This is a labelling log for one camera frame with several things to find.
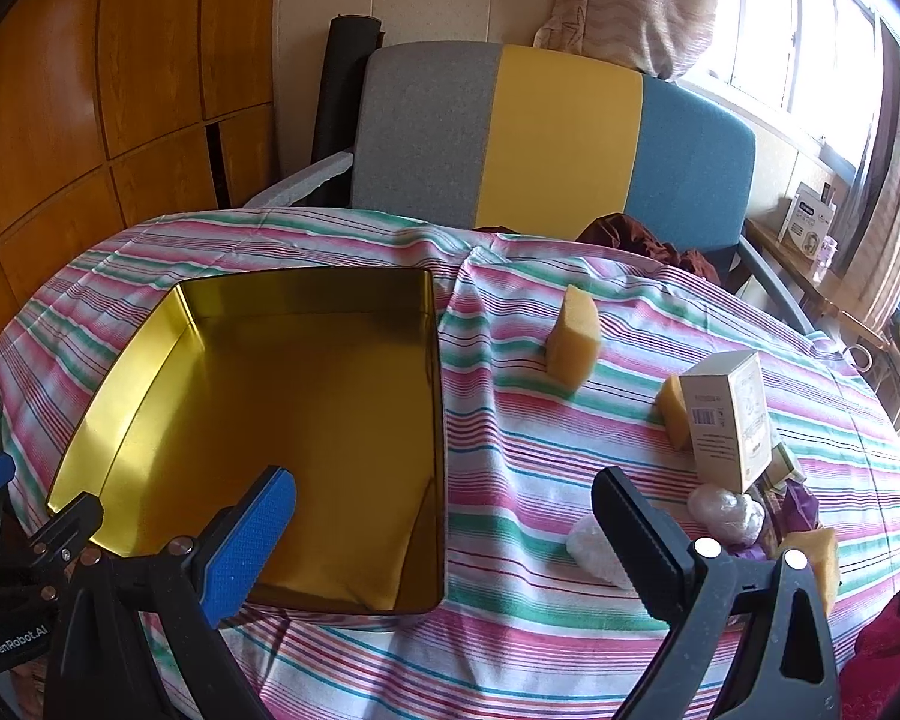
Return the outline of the wooden desk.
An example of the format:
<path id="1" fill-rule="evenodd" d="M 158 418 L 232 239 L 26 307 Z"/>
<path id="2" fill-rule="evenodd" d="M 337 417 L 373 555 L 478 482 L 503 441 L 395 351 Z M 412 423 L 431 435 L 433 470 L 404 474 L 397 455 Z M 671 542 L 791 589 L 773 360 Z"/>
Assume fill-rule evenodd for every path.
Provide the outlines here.
<path id="1" fill-rule="evenodd" d="M 782 271 L 802 291 L 800 305 L 812 322 L 829 317 L 841 327 L 842 336 L 847 341 L 863 338 L 878 349 L 888 349 L 889 340 L 878 325 L 862 320 L 865 310 L 859 300 L 845 288 L 841 278 L 831 270 L 826 270 L 819 278 L 814 278 L 813 260 L 800 254 L 793 245 L 779 241 L 775 232 L 769 231 L 754 220 L 745 223 L 745 234 L 749 242 L 763 257 L 770 257 L 782 267 Z"/>

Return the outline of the yellow sponge block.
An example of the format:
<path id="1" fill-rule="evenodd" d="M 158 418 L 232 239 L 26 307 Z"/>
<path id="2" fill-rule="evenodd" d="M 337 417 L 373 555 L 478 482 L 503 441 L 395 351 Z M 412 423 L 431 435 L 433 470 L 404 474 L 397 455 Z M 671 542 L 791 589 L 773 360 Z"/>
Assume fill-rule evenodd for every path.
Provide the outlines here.
<path id="1" fill-rule="evenodd" d="M 691 444 L 691 425 L 683 398 L 681 379 L 676 374 L 671 374 L 663 382 L 656 394 L 655 405 L 660 411 L 671 447 L 678 452 L 687 449 Z"/>
<path id="2" fill-rule="evenodd" d="M 826 616 L 831 616 L 836 606 L 837 593 L 841 585 L 838 549 L 837 532 L 829 527 L 814 528 L 809 532 L 789 533 L 777 548 L 777 554 L 798 550 L 806 556 L 816 578 L 816 587 L 820 590 Z"/>
<path id="3" fill-rule="evenodd" d="M 600 314 L 589 293 L 567 286 L 559 316 L 546 340 L 546 371 L 575 392 L 589 380 L 600 358 Z"/>

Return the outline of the purple snack packet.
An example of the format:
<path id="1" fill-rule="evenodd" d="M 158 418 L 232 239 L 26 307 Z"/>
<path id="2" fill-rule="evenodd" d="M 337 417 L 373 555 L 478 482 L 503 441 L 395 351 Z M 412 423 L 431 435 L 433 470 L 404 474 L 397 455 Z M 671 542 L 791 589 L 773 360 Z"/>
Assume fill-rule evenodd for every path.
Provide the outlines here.
<path id="1" fill-rule="evenodd" d="M 787 479 L 781 500 L 782 532 L 813 532 L 820 526 L 820 503 L 798 481 Z"/>

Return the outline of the black rolled mat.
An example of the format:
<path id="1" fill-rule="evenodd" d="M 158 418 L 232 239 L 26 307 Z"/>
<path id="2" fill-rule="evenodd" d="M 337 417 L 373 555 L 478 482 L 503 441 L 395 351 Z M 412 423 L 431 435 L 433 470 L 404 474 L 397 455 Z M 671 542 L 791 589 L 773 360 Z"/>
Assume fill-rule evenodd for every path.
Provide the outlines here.
<path id="1" fill-rule="evenodd" d="M 329 21 L 313 126 L 312 164 L 334 154 L 351 156 L 368 59 L 382 43 L 379 18 L 340 15 Z"/>

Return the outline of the dark red cloth on chair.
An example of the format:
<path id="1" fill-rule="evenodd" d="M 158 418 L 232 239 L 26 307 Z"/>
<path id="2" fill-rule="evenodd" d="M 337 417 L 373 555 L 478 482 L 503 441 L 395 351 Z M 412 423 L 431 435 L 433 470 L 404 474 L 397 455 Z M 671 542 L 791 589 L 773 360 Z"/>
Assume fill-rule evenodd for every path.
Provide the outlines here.
<path id="1" fill-rule="evenodd" d="M 720 284 L 717 268 L 706 255 L 697 249 L 679 250 L 669 242 L 660 241 L 647 226 L 626 213 L 611 213 L 596 218 L 578 234 L 577 242 L 642 255 L 645 259 L 676 266 L 713 284 Z"/>

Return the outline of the gold metal tin box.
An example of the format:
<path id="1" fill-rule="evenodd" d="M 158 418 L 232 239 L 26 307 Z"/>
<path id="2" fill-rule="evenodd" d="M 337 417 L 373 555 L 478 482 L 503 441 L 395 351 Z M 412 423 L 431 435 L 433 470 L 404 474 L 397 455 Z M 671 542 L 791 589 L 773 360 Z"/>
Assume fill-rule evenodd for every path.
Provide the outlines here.
<path id="1" fill-rule="evenodd" d="M 199 532 L 270 466 L 295 511 L 253 600 L 422 616 L 445 595 L 436 285 L 402 266 L 176 284 L 119 353 L 48 493 L 102 502 L 120 556 Z"/>

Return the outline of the dark red garment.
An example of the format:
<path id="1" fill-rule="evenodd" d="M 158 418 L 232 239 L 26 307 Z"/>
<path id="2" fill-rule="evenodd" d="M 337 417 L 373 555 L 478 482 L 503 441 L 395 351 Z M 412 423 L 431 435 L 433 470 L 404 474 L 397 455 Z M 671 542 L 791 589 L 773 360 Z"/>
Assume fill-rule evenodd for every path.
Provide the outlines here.
<path id="1" fill-rule="evenodd" d="M 900 590 L 857 635 L 839 689 L 842 718 L 900 718 Z"/>

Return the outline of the white appliance box on desk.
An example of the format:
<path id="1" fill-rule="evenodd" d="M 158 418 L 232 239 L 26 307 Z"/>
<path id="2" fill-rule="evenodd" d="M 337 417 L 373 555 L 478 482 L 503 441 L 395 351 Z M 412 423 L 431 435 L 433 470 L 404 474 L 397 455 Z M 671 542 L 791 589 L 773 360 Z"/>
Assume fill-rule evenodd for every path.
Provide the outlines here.
<path id="1" fill-rule="evenodd" d="M 790 245 L 809 260 L 816 259 L 836 211 L 831 185 L 824 184 L 823 190 L 818 192 L 800 182 L 797 192 L 790 199 L 777 241 Z"/>

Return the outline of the pink jar on desk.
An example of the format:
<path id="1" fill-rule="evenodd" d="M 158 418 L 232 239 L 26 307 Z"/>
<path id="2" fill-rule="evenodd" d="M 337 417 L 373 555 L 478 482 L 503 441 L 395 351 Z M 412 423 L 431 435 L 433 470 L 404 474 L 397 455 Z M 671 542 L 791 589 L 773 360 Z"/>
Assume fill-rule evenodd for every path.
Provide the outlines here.
<path id="1" fill-rule="evenodd" d="M 820 284 L 826 276 L 827 270 L 832 265 L 834 255 L 837 252 L 837 241 L 831 236 L 826 236 L 820 243 L 820 249 L 814 257 L 813 270 L 811 270 L 811 281 L 814 284 Z"/>

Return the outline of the white cardboard box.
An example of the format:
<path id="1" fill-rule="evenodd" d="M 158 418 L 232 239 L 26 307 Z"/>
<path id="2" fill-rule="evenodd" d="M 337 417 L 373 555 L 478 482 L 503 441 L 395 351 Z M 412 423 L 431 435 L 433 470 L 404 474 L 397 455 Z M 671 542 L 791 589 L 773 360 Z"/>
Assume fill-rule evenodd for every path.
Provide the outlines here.
<path id="1" fill-rule="evenodd" d="M 679 380 L 697 476 L 730 493 L 746 493 L 772 460 L 772 431 L 758 353 L 715 353 Z"/>

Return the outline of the grey yellow blue chair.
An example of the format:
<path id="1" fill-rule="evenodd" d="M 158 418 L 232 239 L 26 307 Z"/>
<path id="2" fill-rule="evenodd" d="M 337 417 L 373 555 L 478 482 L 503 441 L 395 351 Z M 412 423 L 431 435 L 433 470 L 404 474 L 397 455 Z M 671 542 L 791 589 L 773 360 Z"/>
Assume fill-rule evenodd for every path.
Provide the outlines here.
<path id="1" fill-rule="evenodd" d="M 554 50 L 429 41 L 375 50 L 354 145 L 248 203 L 306 205 L 347 179 L 349 208 L 567 241 L 624 213 L 720 275 L 741 263 L 809 333 L 745 238 L 754 161 L 745 122 L 673 83 Z"/>

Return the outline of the white plastic bag ball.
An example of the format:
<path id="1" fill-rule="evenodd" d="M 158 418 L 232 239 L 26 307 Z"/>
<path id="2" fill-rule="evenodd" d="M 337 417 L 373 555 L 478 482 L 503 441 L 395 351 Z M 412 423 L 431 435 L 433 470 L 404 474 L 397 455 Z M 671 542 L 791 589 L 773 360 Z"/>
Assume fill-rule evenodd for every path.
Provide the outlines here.
<path id="1" fill-rule="evenodd" d="M 732 493 L 713 484 L 697 486 L 688 497 L 689 515 L 718 543 L 751 548 L 763 531 L 764 509 L 749 494 Z"/>

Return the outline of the white plastic wrap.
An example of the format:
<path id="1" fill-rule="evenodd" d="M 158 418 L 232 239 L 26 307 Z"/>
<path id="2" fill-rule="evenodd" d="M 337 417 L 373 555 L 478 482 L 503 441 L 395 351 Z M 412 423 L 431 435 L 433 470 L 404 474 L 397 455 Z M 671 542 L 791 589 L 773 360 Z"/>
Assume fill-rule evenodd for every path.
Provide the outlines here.
<path id="1" fill-rule="evenodd" d="M 622 562 L 592 514 L 585 515 L 572 527 L 566 550 L 575 564 L 592 577 L 626 592 L 634 589 Z"/>

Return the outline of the pink patterned curtain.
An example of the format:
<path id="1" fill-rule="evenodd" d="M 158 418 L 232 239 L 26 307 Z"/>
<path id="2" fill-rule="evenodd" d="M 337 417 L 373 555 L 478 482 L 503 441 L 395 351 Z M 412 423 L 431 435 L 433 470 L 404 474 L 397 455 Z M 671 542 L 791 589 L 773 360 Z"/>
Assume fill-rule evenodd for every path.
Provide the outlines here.
<path id="1" fill-rule="evenodd" d="M 712 43 L 717 5 L 718 0 L 554 0 L 533 44 L 674 80 Z"/>

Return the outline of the striped pink green tablecloth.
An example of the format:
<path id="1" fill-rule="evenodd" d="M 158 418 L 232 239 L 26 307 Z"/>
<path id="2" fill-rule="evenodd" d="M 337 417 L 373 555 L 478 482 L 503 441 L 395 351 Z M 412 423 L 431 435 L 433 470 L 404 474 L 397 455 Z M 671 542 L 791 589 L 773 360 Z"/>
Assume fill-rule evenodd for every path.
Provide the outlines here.
<path id="1" fill-rule="evenodd" d="M 188 278 L 293 266 L 424 266 L 447 416 L 448 595 L 402 631 L 251 608 L 224 637 L 279 718 L 605 718 L 663 637 L 639 600 L 582 572 L 566 536 L 616 465 L 675 517 L 694 488 L 656 392 L 715 351 L 754 349 L 775 432 L 839 541 L 839 660 L 900 590 L 900 445 L 871 388 L 821 335 L 699 278 L 577 242 L 432 226 L 380 211 L 162 216 L 97 244 L 0 335 L 2 440 L 22 525 L 45 520 L 64 447 L 119 351 Z M 600 358 L 575 392 L 546 371 L 567 286 L 592 296 Z"/>

